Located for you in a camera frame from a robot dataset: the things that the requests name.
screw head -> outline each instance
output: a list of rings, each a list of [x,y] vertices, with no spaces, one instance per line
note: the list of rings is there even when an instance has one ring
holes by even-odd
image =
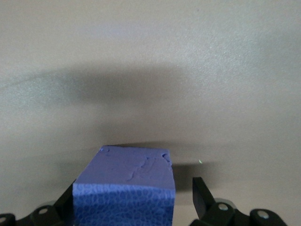
[[[223,211],[227,211],[227,210],[229,209],[229,208],[227,207],[227,205],[224,204],[224,203],[218,204],[218,208],[219,208],[220,210],[223,210]]]
[[[6,221],[6,217],[1,217],[0,218],[0,223],[3,223],[4,221]]]
[[[42,209],[39,210],[39,214],[44,214],[44,213],[46,213],[47,211],[48,211],[47,208],[42,208]]]
[[[257,214],[258,214],[259,217],[261,217],[263,219],[268,219],[269,218],[269,215],[266,211],[259,210],[259,211],[257,211]]]

textured foam surface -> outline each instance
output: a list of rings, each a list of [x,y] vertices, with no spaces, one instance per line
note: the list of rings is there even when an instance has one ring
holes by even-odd
[[[166,149],[104,146],[73,184],[77,225],[171,226],[174,198]]]

